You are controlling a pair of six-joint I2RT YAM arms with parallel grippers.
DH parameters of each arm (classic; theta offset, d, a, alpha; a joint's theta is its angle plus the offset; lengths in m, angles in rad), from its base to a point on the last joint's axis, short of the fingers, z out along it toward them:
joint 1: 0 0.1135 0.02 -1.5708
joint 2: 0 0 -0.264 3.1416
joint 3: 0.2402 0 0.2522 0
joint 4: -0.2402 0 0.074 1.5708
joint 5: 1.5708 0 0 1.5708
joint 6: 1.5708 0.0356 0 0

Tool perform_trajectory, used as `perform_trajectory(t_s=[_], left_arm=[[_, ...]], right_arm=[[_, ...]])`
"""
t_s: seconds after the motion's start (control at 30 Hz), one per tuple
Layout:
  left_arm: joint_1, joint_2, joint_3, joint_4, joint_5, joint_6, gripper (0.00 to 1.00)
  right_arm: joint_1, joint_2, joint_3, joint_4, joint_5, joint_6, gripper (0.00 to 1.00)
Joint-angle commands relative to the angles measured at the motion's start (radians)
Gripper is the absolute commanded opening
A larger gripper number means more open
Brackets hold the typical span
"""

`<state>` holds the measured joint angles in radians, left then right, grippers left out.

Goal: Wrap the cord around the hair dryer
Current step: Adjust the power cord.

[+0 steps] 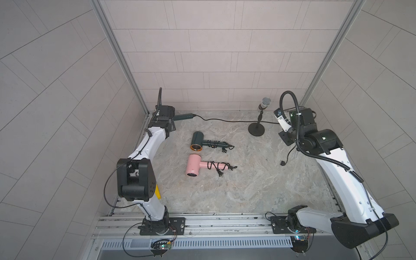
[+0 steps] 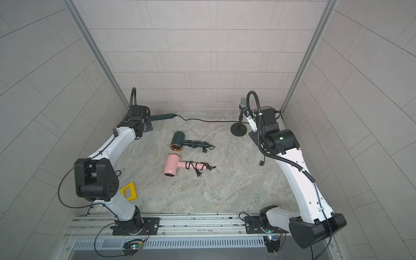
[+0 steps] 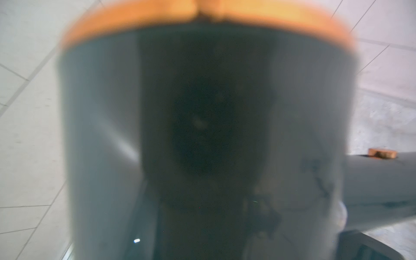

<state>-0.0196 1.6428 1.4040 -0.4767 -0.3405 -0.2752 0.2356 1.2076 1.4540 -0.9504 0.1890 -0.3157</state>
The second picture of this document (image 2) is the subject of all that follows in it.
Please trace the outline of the pink hair dryer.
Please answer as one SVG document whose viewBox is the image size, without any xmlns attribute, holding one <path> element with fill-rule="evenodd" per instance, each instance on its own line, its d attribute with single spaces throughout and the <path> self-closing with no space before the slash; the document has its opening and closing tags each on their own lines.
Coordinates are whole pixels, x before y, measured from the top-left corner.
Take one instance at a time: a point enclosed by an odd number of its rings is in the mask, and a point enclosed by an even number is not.
<svg viewBox="0 0 416 260">
<path fill-rule="evenodd" d="M 163 174 L 167 177 L 175 177 L 177 175 L 178 169 L 194 169 L 194 171 L 197 173 L 197 176 L 200 176 L 201 171 L 207 170 L 208 167 L 207 164 L 202 162 L 181 161 L 180 156 L 176 154 L 168 155 Z"/>
</svg>

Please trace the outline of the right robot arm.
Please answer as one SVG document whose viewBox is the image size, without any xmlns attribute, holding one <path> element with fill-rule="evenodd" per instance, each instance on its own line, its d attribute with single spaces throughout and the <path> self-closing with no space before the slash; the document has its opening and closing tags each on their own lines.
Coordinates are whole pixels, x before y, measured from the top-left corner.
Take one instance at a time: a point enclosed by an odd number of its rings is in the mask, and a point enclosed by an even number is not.
<svg viewBox="0 0 416 260">
<path fill-rule="evenodd" d="M 259 215 L 262 229 L 267 233 L 275 229 L 288 231 L 298 246 L 305 249 L 331 238 L 345 227 L 347 221 L 343 214 L 333 211 L 316 186 L 294 133 L 281 130 L 270 109 L 261 113 L 244 112 L 244 115 L 252 128 L 250 137 L 265 157 L 277 161 L 299 207 L 298 213 L 276 205 L 262 209 Z"/>
</svg>

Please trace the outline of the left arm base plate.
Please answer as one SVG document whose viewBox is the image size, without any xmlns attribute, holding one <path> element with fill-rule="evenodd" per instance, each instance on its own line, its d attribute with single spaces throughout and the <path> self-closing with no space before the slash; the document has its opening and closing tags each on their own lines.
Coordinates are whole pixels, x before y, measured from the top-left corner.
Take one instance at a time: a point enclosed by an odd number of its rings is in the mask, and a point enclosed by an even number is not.
<svg viewBox="0 0 416 260">
<path fill-rule="evenodd" d="M 110 225 L 113 236 L 137 236 L 156 235 L 158 232 L 160 218 L 145 217 L 141 220 L 116 221 Z"/>
</svg>

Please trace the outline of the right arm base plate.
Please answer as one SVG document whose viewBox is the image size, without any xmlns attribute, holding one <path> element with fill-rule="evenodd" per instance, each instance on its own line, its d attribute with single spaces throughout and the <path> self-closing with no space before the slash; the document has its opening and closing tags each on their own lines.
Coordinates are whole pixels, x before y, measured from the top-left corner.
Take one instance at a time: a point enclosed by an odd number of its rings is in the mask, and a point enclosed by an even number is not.
<svg viewBox="0 0 416 260">
<path fill-rule="evenodd" d="M 286 231 L 282 231 L 278 227 L 272 227 L 271 230 L 264 229 L 259 220 L 259 216 L 245 216 L 245 230 L 247 234 L 263 234 L 268 236 L 274 236 L 275 234 L 286 234 Z"/>
</svg>

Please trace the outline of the green hair dryer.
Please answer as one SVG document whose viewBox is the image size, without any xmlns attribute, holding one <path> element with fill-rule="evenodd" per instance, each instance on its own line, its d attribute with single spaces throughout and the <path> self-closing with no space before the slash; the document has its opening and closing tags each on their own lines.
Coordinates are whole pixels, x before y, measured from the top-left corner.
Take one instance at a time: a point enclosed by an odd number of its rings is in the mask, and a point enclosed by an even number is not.
<svg viewBox="0 0 416 260">
<path fill-rule="evenodd" d="M 201 147 L 204 153 L 207 152 L 208 149 L 213 148 L 212 145 L 204 141 L 186 140 L 185 134 L 181 131 L 175 132 L 170 145 L 171 150 L 179 152 L 182 151 L 185 146 L 191 148 Z"/>
<path fill-rule="evenodd" d="M 156 115 L 151 115 L 150 116 L 150 120 L 151 121 L 160 121 L 160 120 L 168 120 L 168 119 L 173 119 L 175 117 L 177 117 L 177 114 L 174 113 L 168 113 L 168 114 L 156 114 Z"/>
</svg>

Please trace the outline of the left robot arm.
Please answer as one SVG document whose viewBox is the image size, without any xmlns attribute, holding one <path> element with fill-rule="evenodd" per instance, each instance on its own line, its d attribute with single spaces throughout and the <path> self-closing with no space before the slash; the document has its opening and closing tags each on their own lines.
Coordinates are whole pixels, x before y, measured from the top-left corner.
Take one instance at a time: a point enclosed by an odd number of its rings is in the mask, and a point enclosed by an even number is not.
<svg viewBox="0 0 416 260">
<path fill-rule="evenodd" d="M 114 215 L 114 230 L 124 234 L 149 234 L 140 210 L 132 205 L 119 191 L 119 177 L 113 164 L 124 149 L 143 133 L 153 130 L 150 109 L 132 105 L 127 115 L 112 129 L 110 137 L 87 159 L 74 164 L 75 191 L 78 197 L 105 207 Z"/>
</svg>

